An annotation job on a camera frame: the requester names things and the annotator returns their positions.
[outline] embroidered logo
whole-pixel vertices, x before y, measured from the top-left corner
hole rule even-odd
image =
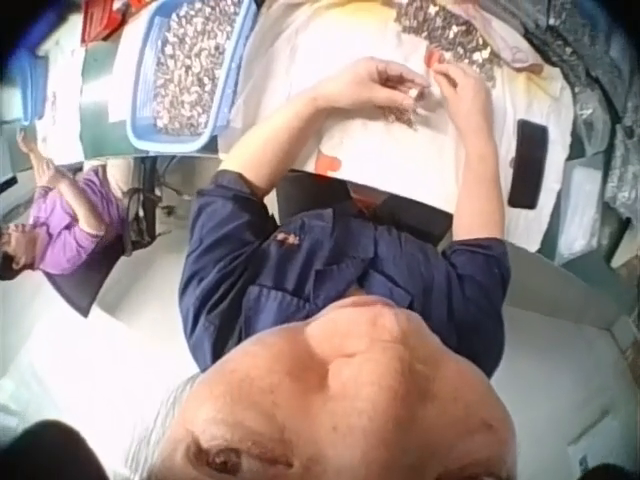
[[[293,235],[292,233],[278,232],[276,233],[276,241],[282,242],[285,245],[299,245],[300,237]]]

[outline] desk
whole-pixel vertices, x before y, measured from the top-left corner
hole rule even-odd
[[[83,87],[94,82],[110,82],[110,76],[116,59],[118,48],[121,46],[122,34],[112,37],[108,42],[99,42],[87,48],[82,70]],[[110,123],[108,115],[108,95],[101,98],[88,100],[81,96],[80,104],[81,129],[80,138],[85,157],[94,159],[107,156],[146,156],[149,152],[136,149],[128,140],[126,134],[126,122],[117,121]],[[9,144],[11,163],[15,172],[29,168],[28,158],[19,150],[15,142],[15,132],[19,123],[2,126],[1,133],[6,136]],[[28,133],[35,136],[34,127],[28,128]],[[206,152],[195,152],[193,155],[210,155]],[[604,175],[608,165],[609,156],[603,165]],[[615,230],[621,219],[615,212],[609,212],[601,225],[601,231]],[[559,238],[559,223],[552,221],[549,224],[543,246],[539,254],[543,259],[553,260]],[[575,275],[592,288],[603,292],[612,302],[620,307],[620,313],[630,313],[637,303],[632,288],[625,287],[615,272],[607,265],[606,251],[611,249],[610,242],[605,241],[601,249],[571,260],[563,268]]]

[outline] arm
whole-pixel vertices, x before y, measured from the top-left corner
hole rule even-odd
[[[73,210],[78,219],[78,226],[93,235],[104,235],[107,226],[97,208],[78,183],[67,176],[60,176],[56,188]]]
[[[434,274],[445,279],[448,302],[434,308],[448,311],[436,318],[453,326],[455,351],[491,377],[505,345],[502,306],[511,278],[506,245],[496,238],[454,242],[439,265]]]
[[[302,92],[251,128],[220,169],[240,173],[264,198],[287,173],[328,112],[317,89]]]
[[[249,130],[221,169],[240,173],[260,198],[291,168],[330,109],[412,108],[406,92],[427,80],[404,65],[363,58],[287,102]]]
[[[489,89],[466,65],[441,64],[433,70],[466,152],[453,240],[503,238],[504,200]]]
[[[504,202],[493,138],[465,147],[460,193],[453,215],[453,240],[503,238]]]
[[[76,181],[58,171],[53,162],[40,152],[38,146],[25,137],[23,131],[18,132],[17,142],[20,149],[29,155],[36,185],[57,188],[73,210],[78,226],[91,235],[104,235],[104,219]]]
[[[264,202],[236,172],[218,171],[194,200],[178,290],[182,326],[201,371],[225,352],[260,245],[276,230]]]

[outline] pile of small parts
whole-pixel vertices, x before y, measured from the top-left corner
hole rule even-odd
[[[206,129],[239,0],[185,3],[169,19],[155,69],[153,118],[170,135]]]
[[[396,23],[438,48],[445,60],[467,63],[495,85],[494,68],[502,61],[471,22],[433,0],[405,0],[396,2]]]

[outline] man's hand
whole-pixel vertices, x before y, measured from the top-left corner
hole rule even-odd
[[[410,91],[428,84],[426,77],[400,63],[367,57],[321,81],[315,92],[327,107],[411,109],[414,97]]]
[[[493,108],[485,81],[465,64],[435,64],[434,79],[467,150],[484,147],[493,138]]]

